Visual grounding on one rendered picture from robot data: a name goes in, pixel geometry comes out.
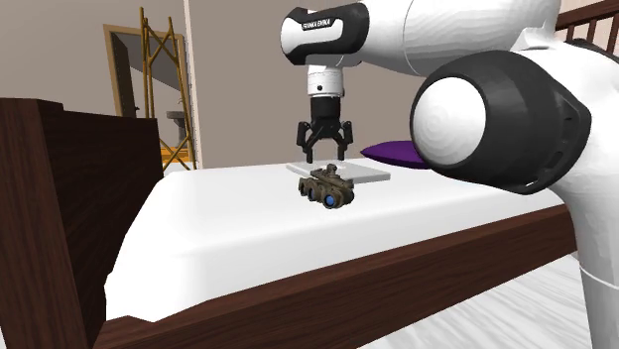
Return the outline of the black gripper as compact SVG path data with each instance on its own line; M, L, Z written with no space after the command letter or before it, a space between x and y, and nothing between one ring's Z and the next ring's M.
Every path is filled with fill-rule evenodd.
M345 159L348 146L353 143L352 123L340 121L339 97L312 97L310 99L310 123L298 125L297 145L302 148L308 164L313 162L313 150L317 140L332 138L337 144L337 158Z

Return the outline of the olive goggles with blue lenses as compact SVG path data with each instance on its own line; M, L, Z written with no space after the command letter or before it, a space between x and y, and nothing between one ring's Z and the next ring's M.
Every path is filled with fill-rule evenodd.
M327 209L337 209L354 199L352 179L343 179L335 164L309 172L309 177L299 180L298 190L309 201L319 202Z

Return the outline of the grey flat tablet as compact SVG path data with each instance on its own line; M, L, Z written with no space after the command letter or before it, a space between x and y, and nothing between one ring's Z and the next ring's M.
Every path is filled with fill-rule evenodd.
M286 168L298 175L310 176L311 171L325 170L329 164L336 165L335 173L344 180L351 179L354 184L384 181L391 178L391 174L388 172L337 160L314 161L311 164L306 162L288 163Z

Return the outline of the purple pillow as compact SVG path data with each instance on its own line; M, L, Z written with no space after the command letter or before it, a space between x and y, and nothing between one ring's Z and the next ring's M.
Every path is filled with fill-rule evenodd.
M373 145L360 152L365 158L401 168L428 170L430 167L418 155L412 141L389 141Z

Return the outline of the dark wooden bed, white mattress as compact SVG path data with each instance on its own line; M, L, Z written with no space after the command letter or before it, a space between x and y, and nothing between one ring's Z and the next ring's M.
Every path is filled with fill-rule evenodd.
M0 98L7 349L592 349L551 190L382 164L327 209L281 165L165 174L156 131Z

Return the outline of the gold metal rack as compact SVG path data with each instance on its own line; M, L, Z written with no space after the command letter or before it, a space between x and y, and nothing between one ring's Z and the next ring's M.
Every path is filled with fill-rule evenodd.
M191 120L187 104L185 75L184 69L181 66L180 48L174 30L173 20L171 17L168 18L168 30L165 35L161 37L149 25L149 20L145 16L143 7L139 8L139 17L141 56L143 65L144 115L147 119L153 119L156 117L153 87L153 64L160 52L164 52L167 55L176 69L180 101L183 108L182 120L185 125L185 135L181 138L179 144L174 150L172 150L172 148L165 141L159 139L160 144L168 152L168 157L163 163L163 170L165 171L174 160L177 160L178 163L187 171L196 170L197 164L193 145L193 135L190 128Z

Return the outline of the gold framed wall mirror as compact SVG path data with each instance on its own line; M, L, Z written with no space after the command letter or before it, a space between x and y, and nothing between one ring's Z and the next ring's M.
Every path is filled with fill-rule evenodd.
M122 117L146 118L144 115L145 107L140 27L128 28L105 24L103 26L103 32L108 56L115 112L117 115ZM166 33L158 31L155 32L161 37L163 37ZM177 33L176 36L180 48L181 66L184 69L186 82L186 49L184 37ZM153 64L153 77L156 114L156 117L153 119L156 119L161 126L170 123L176 125L178 130L178 134L176 136L159 136L159 139L165 141L172 148L172 150L174 150L181 141L181 138L185 135L185 125L182 120L183 108L180 101L176 69L164 52L160 52ZM187 82L186 96L190 115ZM194 145L191 115L190 120L190 128L193 135ZM162 151L162 159L164 163L168 157L168 152L164 149L160 142L159 147Z

